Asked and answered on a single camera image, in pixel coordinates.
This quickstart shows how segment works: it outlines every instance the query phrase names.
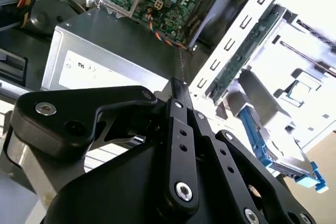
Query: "screw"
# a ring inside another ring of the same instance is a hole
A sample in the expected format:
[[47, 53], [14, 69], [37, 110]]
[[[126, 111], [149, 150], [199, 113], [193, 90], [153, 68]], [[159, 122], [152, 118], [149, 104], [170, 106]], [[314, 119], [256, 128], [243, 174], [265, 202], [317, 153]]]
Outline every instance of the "screw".
[[148, 92], [143, 91], [142, 94], [143, 94], [144, 97], [146, 97], [146, 98], [148, 98], [148, 99], [152, 99], [151, 94], [149, 94]]
[[179, 107], [179, 108], [182, 108], [182, 107], [183, 107], [182, 104], [180, 104], [179, 102], [174, 102], [174, 104], [175, 104], [177, 107]]
[[300, 216], [304, 220], [305, 223], [311, 224], [310, 220], [308, 219], [308, 217], [304, 213], [301, 212]]
[[225, 132], [225, 136], [226, 136], [229, 140], [233, 140], [233, 137], [232, 137], [229, 133]]
[[57, 110], [54, 105], [48, 102], [40, 102], [35, 106], [35, 110], [37, 113], [41, 115], [54, 115]]
[[250, 222], [251, 224], [259, 224], [259, 219], [257, 215], [251, 209], [246, 208], [244, 210], [244, 214], [248, 222]]
[[205, 119], [204, 115], [202, 115], [201, 113], [197, 112], [197, 116], [200, 118], [200, 119]]
[[183, 182], [178, 182], [175, 186], [176, 194], [184, 201], [190, 201], [193, 197], [193, 193], [190, 187]]

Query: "blue drive rail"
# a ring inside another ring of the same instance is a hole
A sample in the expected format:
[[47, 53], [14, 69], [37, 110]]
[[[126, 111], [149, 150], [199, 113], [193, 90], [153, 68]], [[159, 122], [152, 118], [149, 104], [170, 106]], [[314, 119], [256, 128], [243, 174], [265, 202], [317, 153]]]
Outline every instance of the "blue drive rail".
[[305, 154], [305, 162], [309, 162], [311, 169], [303, 169], [302, 167], [288, 166], [283, 161], [279, 161], [277, 158], [273, 158], [270, 154], [270, 149], [267, 147], [262, 134], [260, 133], [260, 127], [256, 124], [251, 115], [253, 108], [246, 106], [239, 113], [239, 117], [243, 122], [248, 139], [253, 148], [253, 151], [258, 160], [265, 166], [271, 169], [277, 170], [295, 180], [299, 185], [311, 188], [315, 186], [315, 190], [318, 193], [323, 193], [328, 190], [326, 181], [318, 171], [318, 166], [315, 162], [309, 162]]
[[291, 116], [253, 72], [242, 70], [238, 82], [238, 91], [230, 93], [227, 102], [232, 114], [241, 119], [257, 159], [299, 185], [315, 187], [319, 193], [328, 190], [316, 163], [309, 161], [287, 130], [296, 127]]

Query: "blue plastic latch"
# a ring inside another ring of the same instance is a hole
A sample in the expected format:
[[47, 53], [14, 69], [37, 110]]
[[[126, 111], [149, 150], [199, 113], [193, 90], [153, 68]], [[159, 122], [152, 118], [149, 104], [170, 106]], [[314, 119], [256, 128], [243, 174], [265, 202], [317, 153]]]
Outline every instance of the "blue plastic latch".
[[253, 152], [256, 155], [257, 159], [266, 168], [270, 167], [273, 161], [267, 157], [267, 154], [265, 152], [265, 141], [254, 127], [254, 120], [250, 114], [249, 107], [246, 106], [244, 109], [242, 109], [242, 111], [239, 113], [239, 117], [243, 123], [246, 134], [248, 136], [248, 140], [250, 141]]
[[319, 171], [318, 171], [319, 168], [318, 168], [317, 164], [314, 161], [310, 162], [310, 164], [311, 164], [311, 167], [313, 168], [313, 172], [316, 175], [316, 178], [319, 181], [319, 183], [316, 184], [316, 186], [315, 186], [315, 190], [319, 194], [321, 194], [321, 193], [327, 191], [329, 189], [329, 187], [327, 186], [326, 181], [324, 180], [322, 175], [319, 173]]
[[313, 168], [313, 173], [315, 176], [302, 175], [301, 177], [295, 179], [295, 182], [301, 186], [311, 188], [315, 186], [315, 190], [321, 194], [327, 191], [329, 188], [326, 185], [326, 181], [318, 171], [317, 164], [315, 162], [310, 162]]
[[315, 178], [309, 177], [307, 175], [302, 175], [299, 178], [295, 179], [295, 183], [307, 187], [307, 188], [311, 188], [315, 185], [317, 185], [319, 183], [319, 181]]

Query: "capacitor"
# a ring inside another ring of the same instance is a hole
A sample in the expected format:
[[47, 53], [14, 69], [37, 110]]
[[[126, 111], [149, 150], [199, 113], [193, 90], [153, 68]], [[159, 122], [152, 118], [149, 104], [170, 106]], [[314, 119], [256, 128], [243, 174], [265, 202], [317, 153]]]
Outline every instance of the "capacitor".
[[170, 0], [172, 4], [176, 4], [177, 0]]

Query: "bolt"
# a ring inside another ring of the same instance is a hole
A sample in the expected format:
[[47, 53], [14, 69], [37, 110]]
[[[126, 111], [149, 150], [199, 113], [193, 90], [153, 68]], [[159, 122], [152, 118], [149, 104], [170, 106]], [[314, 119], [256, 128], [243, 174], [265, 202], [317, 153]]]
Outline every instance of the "bolt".
[[201, 113], [197, 112], [197, 116], [200, 118], [200, 119], [205, 119], [204, 115], [202, 115]]
[[225, 136], [229, 139], [229, 140], [233, 140], [233, 137], [229, 134], [225, 132]]
[[301, 212], [300, 216], [304, 220], [305, 223], [311, 224], [310, 220], [308, 219], [308, 217], [304, 213]]
[[190, 201], [191, 198], [193, 197], [193, 193], [190, 187], [183, 182], [178, 182], [176, 184], [175, 191], [176, 194], [184, 201]]
[[248, 222], [250, 222], [251, 224], [259, 224], [259, 219], [257, 215], [251, 209], [246, 208], [244, 210], [244, 214]]
[[174, 104], [175, 104], [177, 107], [179, 107], [179, 108], [182, 108], [182, 107], [183, 107], [182, 104], [180, 104], [179, 102], [174, 102]]
[[142, 94], [143, 94], [144, 97], [146, 97], [146, 98], [148, 98], [148, 99], [152, 99], [151, 94], [149, 94], [148, 92], [143, 91]]
[[48, 102], [40, 102], [35, 106], [37, 113], [41, 115], [55, 115], [57, 110], [54, 105]]

